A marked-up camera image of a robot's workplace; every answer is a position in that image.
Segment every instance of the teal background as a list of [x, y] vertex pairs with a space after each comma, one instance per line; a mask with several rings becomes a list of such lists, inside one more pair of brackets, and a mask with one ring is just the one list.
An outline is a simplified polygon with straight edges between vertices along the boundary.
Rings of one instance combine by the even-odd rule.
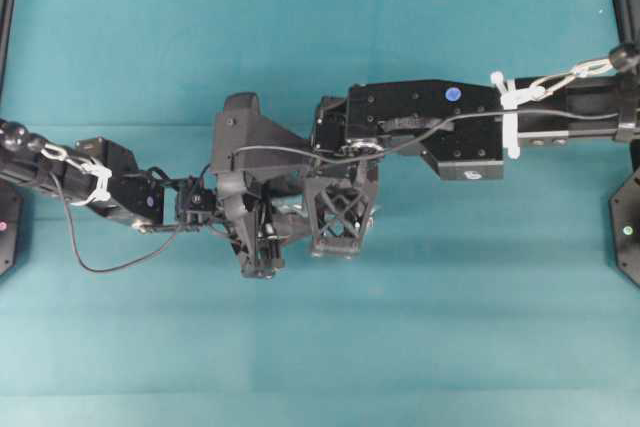
[[[104, 135], [175, 176], [208, 161], [235, 91], [307, 133], [320, 96], [355, 82], [486, 84], [617, 42], [611, 0], [16, 0], [14, 15], [2, 117]], [[60, 204], [28, 196], [22, 260], [0, 278], [0, 425], [638, 425], [640, 291], [607, 211], [629, 173], [606, 142], [525, 150], [502, 182], [389, 158], [362, 255], [302, 242], [271, 282], [204, 233], [88, 275]], [[76, 217], [96, 267], [162, 240]]]

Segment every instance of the robotic arm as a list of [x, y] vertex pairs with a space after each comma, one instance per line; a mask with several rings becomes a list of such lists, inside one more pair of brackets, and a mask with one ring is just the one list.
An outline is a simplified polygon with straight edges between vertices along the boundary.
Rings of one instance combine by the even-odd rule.
[[[441, 80], [355, 85], [346, 97], [323, 97], [309, 138], [260, 111], [256, 94], [230, 96], [214, 126], [210, 165], [172, 179], [142, 170], [126, 148], [101, 137], [73, 148], [0, 120], [0, 179], [61, 197], [74, 251], [94, 272], [118, 270], [160, 253], [179, 233], [210, 230], [231, 245], [242, 275], [271, 278], [282, 248], [311, 237], [314, 256], [350, 258], [363, 246], [378, 192], [378, 168], [390, 154], [416, 156], [443, 180], [503, 176], [506, 150], [564, 145], [578, 138], [631, 145], [640, 163], [640, 49], [622, 44], [608, 58], [565, 74], [493, 87]], [[617, 70], [611, 77], [597, 76]], [[207, 171], [217, 178], [206, 188]], [[618, 265], [640, 284], [640, 196], [632, 177], [612, 197]], [[166, 189], [177, 192], [175, 222], [164, 223]], [[69, 203], [141, 233], [172, 232], [160, 249], [104, 271], [88, 268], [75, 245]]]

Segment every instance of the black plastic part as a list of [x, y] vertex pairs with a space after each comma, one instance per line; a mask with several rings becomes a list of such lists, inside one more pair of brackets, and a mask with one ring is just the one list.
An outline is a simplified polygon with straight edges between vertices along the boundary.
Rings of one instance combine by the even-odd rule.
[[0, 181], [0, 275], [15, 264], [22, 197], [5, 181]]
[[620, 42], [635, 42], [640, 32], [640, 0], [613, 0]]
[[111, 199], [106, 203], [90, 204], [91, 210], [126, 225], [162, 224], [164, 187], [145, 177], [136, 176], [139, 173], [138, 164], [129, 149], [103, 137], [78, 141], [76, 149], [98, 159], [113, 174], [109, 180]]
[[618, 268], [640, 286], [640, 171], [611, 197], [609, 207]]
[[[384, 134], [381, 125], [397, 118], [444, 119], [498, 109], [492, 87], [443, 80], [356, 85], [347, 99], [345, 136], [347, 143], [375, 139]], [[394, 132], [391, 145], [422, 132]], [[420, 155], [443, 180], [501, 179], [502, 124], [494, 117], [461, 120], [453, 132], [436, 132], [400, 153]]]
[[0, 0], [0, 93], [2, 92], [7, 48], [9, 47], [13, 1], [14, 0]]

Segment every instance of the wire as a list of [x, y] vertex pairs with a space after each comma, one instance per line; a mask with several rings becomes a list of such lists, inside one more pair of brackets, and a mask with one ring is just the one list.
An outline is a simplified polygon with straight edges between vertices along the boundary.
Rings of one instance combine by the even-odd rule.
[[162, 243], [162, 245], [160, 245], [160, 247], [158, 247], [156, 250], [152, 252], [149, 252], [148, 254], [138, 257], [137, 259], [133, 259], [124, 264], [116, 265], [115, 267], [109, 267], [107, 269], [94, 269], [92, 267], [89, 267], [84, 262], [84, 260], [82, 260], [82, 257], [80, 256], [80, 252], [78, 251], [78, 242], [76, 239], [75, 225], [73, 222], [73, 217], [71, 216], [71, 209], [69, 208], [69, 203], [67, 202], [67, 199], [64, 196], [64, 191], [62, 190], [62, 185], [60, 184], [60, 179], [58, 179], [58, 177], [52, 172], [49, 175], [51, 176], [51, 179], [53, 180], [53, 183], [56, 186], [56, 190], [58, 191], [58, 196], [60, 197], [60, 200], [62, 201], [62, 205], [64, 207], [64, 215], [67, 219], [67, 226], [69, 228], [69, 236], [71, 237], [71, 249], [73, 250], [73, 254], [76, 257], [78, 264], [80, 264], [80, 266], [83, 269], [89, 272], [92, 272], [94, 274], [107, 274], [110, 272], [115, 272], [117, 270], [126, 269], [127, 267], [131, 267], [133, 265], [141, 264], [142, 262], [145, 262], [147, 260], [151, 260], [154, 257], [157, 257], [158, 255], [160, 255], [162, 252], [164, 252], [167, 249], [167, 247], [169, 247], [169, 245], [171, 245], [171, 243], [176, 239], [178, 234], [182, 231], [181, 226], [178, 226], [178, 228], [173, 232], [173, 234], [171, 234], [171, 236], [167, 240], [165, 240]]
[[429, 130], [427, 130], [425, 133], [420, 134], [416, 137], [414, 137], [411, 140], [408, 140], [406, 142], [403, 142], [401, 144], [398, 144], [394, 147], [390, 147], [388, 149], [385, 149], [381, 152], [376, 152], [375, 154], [368, 154], [368, 155], [359, 155], [359, 156], [355, 156], [355, 157], [349, 157], [347, 159], [332, 159], [329, 157], [325, 157], [323, 155], [319, 155], [319, 154], [315, 154], [313, 152], [308, 152], [306, 150], [302, 150], [302, 149], [296, 149], [293, 147], [284, 147], [284, 146], [279, 146], [279, 145], [247, 145], [245, 147], [240, 147], [238, 149], [236, 149], [232, 155], [237, 155], [241, 152], [247, 152], [250, 150], [277, 150], [277, 151], [282, 151], [282, 152], [289, 152], [292, 154], [298, 154], [298, 155], [302, 155], [304, 157], [309, 157], [312, 159], [316, 159], [319, 160], [321, 162], [327, 163], [327, 164], [331, 164], [331, 165], [344, 165], [344, 164], [350, 164], [353, 162], [359, 162], [359, 161], [363, 161], [363, 160], [374, 160], [374, 159], [379, 159], [382, 158], [388, 154], [392, 154], [394, 152], [398, 152], [400, 150], [406, 149], [407, 147], [410, 147], [414, 144], [417, 144], [419, 142], [422, 142], [423, 140], [428, 139], [429, 137], [431, 137], [432, 135], [434, 135], [438, 130], [440, 130], [441, 128], [443, 128], [446, 124], [450, 123], [450, 122], [455, 122], [457, 120], [465, 120], [465, 119], [477, 119], [477, 118], [481, 118], [481, 117], [501, 117], [504, 116], [506, 114], [518, 114], [518, 115], [523, 115], [523, 114], [539, 114], [539, 115], [551, 115], [554, 117], [565, 117], [568, 119], [575, 119], [575, 120], [607, 120], [607, 119], [613, 119], [615, 117], [618, 116], [617, 113], [612, 113], [612, 114], [602, 114], [602, 115], [581, 115], [581, 114], [574, 114], [571, 112], [565, 112], [564, 110], [557, 110], [557, 109], [540, 109], [540, 108], [527, 108], [527, 109], [517, 109], [517, 110], [509, 110], [509, 111], [505, 111], [505, 110], [501, 110], [501, 111], [497, 111], [497, 112], [472, 112], [472, 113], [468, 113], [468, 114], [458, 114], [458, 115], [452, 115], [451, 117], [447, 117], [446, 119], [438, 122], [436, 125], [434, 125], [433, 127], [431, 127]]

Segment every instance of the blue dot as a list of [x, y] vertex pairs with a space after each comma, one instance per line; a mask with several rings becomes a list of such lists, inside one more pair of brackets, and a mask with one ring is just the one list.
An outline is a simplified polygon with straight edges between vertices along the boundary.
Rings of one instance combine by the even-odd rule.
[[457, 87], [449, 87], [444, 93], [444, 96], [449, 102], [457, 102], [462, 97], [462, 91]]

